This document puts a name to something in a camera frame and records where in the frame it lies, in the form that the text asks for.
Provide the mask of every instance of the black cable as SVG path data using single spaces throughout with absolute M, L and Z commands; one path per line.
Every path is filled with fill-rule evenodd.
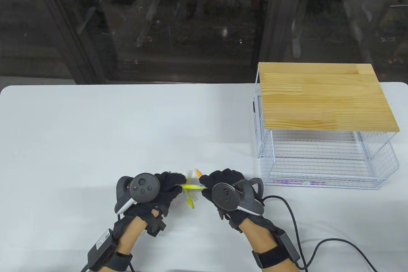
M 82 268 L 81 272 L 85 272 L 87 269 L 88 269 L 88 264 L 86 264 L 86 265 Z
M 288 208 L 288 210 L 289 210 L 289 212 L 290 212 L 290 215 L 291 215 L 291 217 L 292 217 L 293 225 L 295 226 L 295 233 L 296 233 L 297 245 L 299 246 L 300 257 L 302 258 L 303 266 L 304 266 L 305 268 L 304 268 L 304 269 L 299 268 L 299 266 L 297 265 L 297 263 L 295 263 L 295 265 L 297 266 L 298 269 L 305 270 L 306 272 L 308 272 L 308 270 L 307 270 L 308 265 L 306 264 L 306 259 L 305 259 L 305 256 L 303 255 L 302 247 L 300 246 L 299 231 L 297 230 L 297 224 L 296 224 L 296 220 L 295 220 L 295 215 L 293 214 L 293 211 L 292 211 L 292 209 L 290 208 L 289 203 L 288 203 L 284 198 L 282 198 L 281 196 L 274 196 L 274 195 L 265 196 L 265 197 L 262 199 L 262 201 L 265 201 L 266 199 L 270 199 L 270 198 L 282 200 L 282 201 L 285 203 L 286 207 Z
M 133 268 L 133 266 L 132 266 L 132 263 L 129 263 L 129 268 L 130 268 L 130 270 L 132 271 L 132 272 L 135 272 L 134 271 L 134 268 Z
M 135 272 L 131 263 L 129 264 L 129 267 L 130 267 L 130 270 L 131 270 L 132 272 Z
M 321 246 L 323 243 L 325 243 L 325 242 L 327 242 L 327 241 L 341 241 L 341 242 L 344 242 L 344 243 L 348 243 L 350 246 L 352 246 L 354 249 L 356 249 L 357 252 L 360 253 L 361 256 L 363 256 L 363 258 L 364 258 L 365 261 L 368 263 L 368 265 L 371 267 L 371 269 L 373 269 L 374 272 L 378 272 L 378 271 L 376 270 L 376 268 L 374 268 L 374 266 L 372 265 L 372 263 L 368 260 L 367 256 L 365 256 L 364 253 L 363 253 L 356 245 L 354 245 L 354 244 L 351 243 L 350 241 L 347 241 L 347 240 L 344 240 L 344 239 L 340 239 L 340 238 L 328 238 L 328 239 L 324 239 L 324 240 L 320 241 L 320 242 L 316 245 L 315 250 L 313 251 L 312 257 L 310 258 L 309 262 L 306 264 L 306 260 L 305 260 L 304 255 L 303 255 L 302 246 L 300 245 L 299 231 L 297 230 L 297 224 L 296 224 L 296 220 L 295 220 L 295 215 L 293 214 L 293 211 L 292 211 L 292 209 L 290 208 L 289 203 L 288 203 L 284 198 L 282 198 L 281 196 L 275 196 L 275 195 L 265 196 L 262 200 L 265 201 L 266 199 L 271 199 L 271 198 L 282 200 L 282 201 L 285 203 L 286 207 L 288 208 L 288 210 L 289 210 L 289 212 L 290 212 L 290 216 L 292 217 L 293 225 L 294 225 L 294 227 L 295 227 L 296 241 L 297 241 L 297 245 L 299 246 L 299 253 L 300 253 L 300 256 L 301 256 L 302 261 L 303 261 L 303 264 L 304 264 L 303 267 L 300 267 L 297 263 L 295 263 L 296 267 L 297 267 L 299 270 L 305 270 L 306 272 L 308 272 L 307 269 L 308 269 L 308 267 L 312 264 L 312 261 L 313 261 L 313 259 L 314 259 L 315 256 L 316 256 L 317 249 L 318 249 L 319 246 Z

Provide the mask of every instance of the wrist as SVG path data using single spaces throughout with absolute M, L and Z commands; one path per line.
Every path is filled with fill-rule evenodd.
M 253 223 L 248 218 L 242 221 L 239 228 L 245 234 L 256 253 L 264 253 L 278 246 L 268 229 Z
M 152 210 L 152 214 L 157 217 L 159 212 L 155 209 Z M 133 246 L 140 236 L 140 234 L 146 229 L 147 223 L 140 217 L 136 217 L 126 228 L 124 234 L 119 239 L 119 245 L 116 249 L 117 253 L 129 255 L 133 249 Z

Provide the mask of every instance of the vr controller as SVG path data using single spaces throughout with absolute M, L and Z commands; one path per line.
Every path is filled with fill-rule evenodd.
M 116 184 L 115 213 L 123 214 L 131 205 L 147 203 L 159 194 L 160 182 L 151 173 L 141 173 L 137 176 L 122 176 Z
M 255 198 L 252 186 L 257 185 L 256 197 L 262 199 L 264 184 L 260 178 L 243 179 L 233 185 L 218 183 L 212 190 L 214 202 L 227 211 L 242 210 L 260 216 L 264 206 Z M 115 213 L 123 214 L 131 205 L 152 201 L 158 195 L 160 182 L 151 173 L 141 173 L 134 178 L 123 176 L 116 184 Z

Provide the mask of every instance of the pine wood panel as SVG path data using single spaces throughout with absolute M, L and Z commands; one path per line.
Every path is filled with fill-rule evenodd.
M 265 127 L 399 132 L 371 64 L 260 62 Z

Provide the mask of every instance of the sticker label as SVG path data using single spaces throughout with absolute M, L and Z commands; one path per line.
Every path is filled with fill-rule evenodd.
M 110 235 L 109 230 L 106 230 L 102 237 L 100 237 L 99 240 L 96 242 L 95 244 L 96 250 L 98 250 L 101 247 L 101 245 L 105 242 L 105 240 L 108 239 L 109 235 Z

